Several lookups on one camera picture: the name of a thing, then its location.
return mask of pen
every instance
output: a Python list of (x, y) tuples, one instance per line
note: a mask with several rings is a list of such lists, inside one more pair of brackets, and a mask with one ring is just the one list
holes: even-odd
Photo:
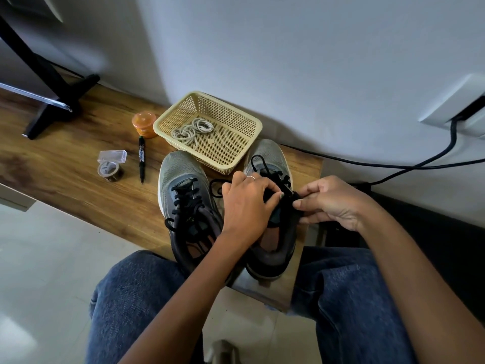
[(143, 183), (145, 180), (145, 139), (141, 136), (138, 139), (138, 155), (140, 157), (140, 180)]

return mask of person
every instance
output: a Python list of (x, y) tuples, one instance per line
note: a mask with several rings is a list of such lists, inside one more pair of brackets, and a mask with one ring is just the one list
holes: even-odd
[[(267, 203), (263, 192), (275, 196)], [(177, 265), (139, 251), (112, 268), (91, 302), (86, 362), (203, 362), (201, 332), (234, 265), (278, 204), (267, 177), (236, 172), (222, 194), (222, 232), (185, 280)], [(322, 361), (479, 363), (485, 329), (407, 232), (372, 198), (335, 176), (298, 190), (303, 224), (338, 221), (367, 249), (308, 248), (292, 309), (316, 321)]]

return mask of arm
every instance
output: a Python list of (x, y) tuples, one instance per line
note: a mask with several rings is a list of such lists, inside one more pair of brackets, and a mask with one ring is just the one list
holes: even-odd
[[(224, 227), (209, 253), (138, 337), (119, 364), (189, 362), (202, 327), (224, 282), (245, 251), (261, 236), (280, 199), (268, 178), (237, 171), (223, 185)], [(266, 203), (264, 190), (276, 193)]]
[(421, 363), (483, 362), (485, 329), (390, 214), (333, 176), (299, 193), (301, 222), (338, 221), (366, 240)]

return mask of basket rim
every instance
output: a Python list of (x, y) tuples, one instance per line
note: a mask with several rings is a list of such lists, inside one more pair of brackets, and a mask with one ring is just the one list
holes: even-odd
[[(240, 115), (242, 116), (245, 116), (245, 117), (248, 117), (250, 118), (251, 120), (253, 120), (255, 123), (256, 123), (256, 128), (254, 130), (254, 135), (252, 136), (252, 138), (248, 141), (248, 143), (246, 144), (246, 146), (241, 150), (241, 152), (236, 156), (236, 158), (234, 158), (234, 160), (228, 164), (228, 165), (221, 165), (220, 163), (214, 161), (213, 159), (203, 155), (202, 153), (200, 152), (197, 152), (196, 150), (193, 150), (191, 147), (189, 146), (186, 146), (184, 143), (181, 143), (179, 142), (177, 139), (174, 139), (172, 138), (170, 135), (164, 133), (163, 131), (159, 130), (158, 129), (158, 126), (159, 126), (159, 123), (164, 121), (166, 119), (166, 117), (173, 112), (173, 110), (178, 107), (178, 105), (180, 103), (182, 103), (183, 101), (185, 101), (185, 99), (187, 99), (187, 97), (189, 97), (190, 95), (193, 95), (193, 94), (196, 94), (196, 95), (199, 95), (199, 96), (204, 96), (208, 99), (211, 99), (223, 106), (225, 106), (226, 108), (228, 109), (231, 109), (237, 113), (239, 113)], [(155, 131), (156, 134), (158, 134), (159, 136), (161, 136), (163, 139), (165, 139), (166, 141), (168, 141), (169, 143), (173, 143), (175, 145), (177, 145), (178, 147), (180, 148), (183, 148), (182, 150), (185, 150), (185, 152), (189, 152), (190, 154), (192, 154), (193, 156), (195, 157), (198, 157), (200, 159), (202, 159), (203, 161), (205, 162), (208, 162), (210, 163), (211, 165), (217, 167), (217, 168), (220, 168), (221, 170), (228, 170), (228, 169), (231, 169), (233, 167), (235, 167), (239, 161), (243, 158), (243, 156), (246, 154), (246, 152), (248, 151), (249, 147), (253, 144), (253, 142), (256, 140), (256, 138), (258, 138), (258, 135), (261, 133), (261, 130), (263, 129), (263, 124), (261, 122), (261, 120), (259, 120), (257, 117), (254, 117), (252, 116), (251, 114), (241, 110), (241, 109), (238, 109), (237, 107), (234, 107), (233, 105), (229, 104), (229, 103), (226, 103), (216, 97), (213, 97), (207, 93), (204, 93), (204, 92), (201, 92), (201, 91), (190, 91), (188, 92), (184, 97), (182, 97), (181, 99), (179, 99), (176, 103), (174, 103), (169, 109), (167, 109), (164, 113), (162, 113), (157, 120), (155, 120), (155, 122), (153, 123), (153, 130)]]

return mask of orange container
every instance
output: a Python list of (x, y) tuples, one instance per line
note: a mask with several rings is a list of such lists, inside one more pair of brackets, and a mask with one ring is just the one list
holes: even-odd
[(133, 116), (131, 123), (136, 128), (138, 134), (143, 138), (149, 139), (157, 136), (153, 130), (153, 123), (155, 120), (157, 120), (157, 117), (153, 112), (142, 111)]

